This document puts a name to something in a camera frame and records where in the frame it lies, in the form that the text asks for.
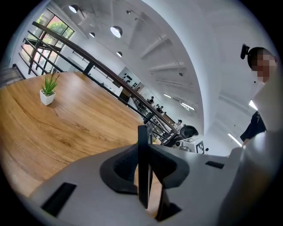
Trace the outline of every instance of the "metal railing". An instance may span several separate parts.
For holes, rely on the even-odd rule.
[[[59,72],[63,72],[63,70],[56,65],[54,62],[50,61],[44,54],[42,54],[38,48],[40,46],[44,46],[45,49],[48,49],[50,51],[55,52],[58,56],[60,56],[62,59],[64,59],[66,62],[68,62],[70,65],[72,65],[74,68],[76,68],[78,71],[82,72],[85,76],[87,76],[89,79],[94,81],[97,85],[99,85],[101,88],[109,92],[111,95],[116,97],[119,101],[121,101],[123,104],[131,108],[133,111],[138,113],[143,119],[144,123],[148,125],[152,129],[152,135],[155,137],[155,139],[159,138],[161,141],[161,144],[166,144],[169,142],[171,139],[173,139],[178,133],[177,131],[154,109],[139,93],[137,93],[135,90],[133,90],[131,87],[128,86],[127,83],[125,83],[122,78],[118,77],[114,72],[112,72],[109,68],[107,68],[104,64],[102,64],[100,61],[98,61],[96,58],[94,58],[92,55],[90,55],[88,52],[83,50],[81,47],[78,45],[74,44],[71,42],[69,39],[66,39],[65,37],[57,34],[56,32],[52,31],[51,29],[48,29],[47,27],[33,22],[32,23],[34,26],[37,28],[43,30],[45,34],[53,36],[55,39],[61,41],[63,44],[66,46],[70,47],[74,52],[78,53],[80,56],[83,57],[83,59],[86,59],[89,63],[87,67],[83,70],[81,67],[78,65],[74,64],[72,61],[70,61],[67,57],[63,56],[59,51],[57,51],[54,47],[51,45],[45,43],[43,41],[43,36],[41,38],[38,38],[35,36],[33,33],[28,31],[30,35],[32,35],[36,40],[37,43],[36,45],[33,45],[29,40],[26,38],[24,39],[25,43],[29,44],[32,49],[33,53],[29,54],[23,46],[22,49],[25,51],[25,53],[30,57],[30,62],[27,62],[27,60],[24,59],[24,56],[19,52],[20,57],[24,61],[24,63],[29,67],[29,72],[33,72],[36,76],[37,72],[32,68],[33,63],[37,65],[40,69],[42,69],[42,74],[49,74],[44,67],[40,65],[40,63],[36,62],[34,60],[35,54],[38,53],[41,57],[43,57],[48,63],[50,63],[54,68],[56,68]],[[131,106],[129,103],[127,103],[125,100],[117,96],[115,93],[113,93],[111,90],[106,88],[103,84],[98,82],[95,78],[91,77],[88,73],[90,70],[94,67],[94,69],[98,68],[100,71],[102,71],[102,74],[105,74],[107,78],[111,78],[112,81],[115,81],[118,85],[122,86],[124,89],[126,89],[133,97],[135,105],[138,103],[138,110],[136,110],[133,106]],[[153,118],[158,120],[158,124],[153,121]]]

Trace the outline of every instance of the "black slot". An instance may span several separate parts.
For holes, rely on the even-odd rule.
[[[218,169],[222,169],[224,167],[224,164],[219,163],[219,162],[214,162],[214,161],[208,161],[205,163],[205,165],[212,166]]]
[[[42,205],[42,209],[52,216],[56,217],[73,191],[75,190],[76,185],[70,183],[63,183],[53,195]]]

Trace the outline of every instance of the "white ceiling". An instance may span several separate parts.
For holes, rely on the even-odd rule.
[[[174,114],[181,112],[182,117],[196,121],[200,132],[213,124],[238,137],[248,126],[254,113],[249,101],[262,84],[254,83],[256,76],[246,60],[240,59],[241,46],[262,46],[273,54],[276,50],[261,25],[237,1],[55,2],[86,35],[95,31],[96,41],[114,53],[121,49],[127,67]],[[88,18],[82,22],[70,12],[70,4],[81,6]],[[113,25],[123,29],[120,39],[109,31]],[[196,112],[186,112],[163,93],[193,106]]]

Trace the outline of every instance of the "window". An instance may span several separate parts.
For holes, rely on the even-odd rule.
[[[58,18],[54,13],[52,13],[48,9],[46,9],[42,13],[42,15],[38,18],[36,22],[46,26],[47,28],[50,28],[51,30],[57,32],[58,34],[64,36],[67,39],[69,39],[74,33],[74,31],[66,23],[64,23],[60,18]],[[64,46],[62,42],[58,41],[51,35],[46,34],[39,28],[35,28],[32,34],[42,39],[45,43],[51,45],[58,52],[60,52]],[[44,57],[46,57],[52,63],[55,62],[57,58],[57,54],[53,50],[51,50],[48,46],[38,42],[38,40],[31,34],[28,34],[27,40],[33,46],[37,47],[37,50]],[[39,65],[43,67],[47,72],[52,71],[53,66],[44,57],[42,57],[42,55],[36,52],[27,41],[24,43],[23,48],[32,56],[33,60],[39,63]],[[24,49],[21,50],[21,54],[27,61],[31,62],[32,59],[27,55]],[[38,74],[43,75],[44,72],[36,63],[33,63],[32,67],[38,72]]]

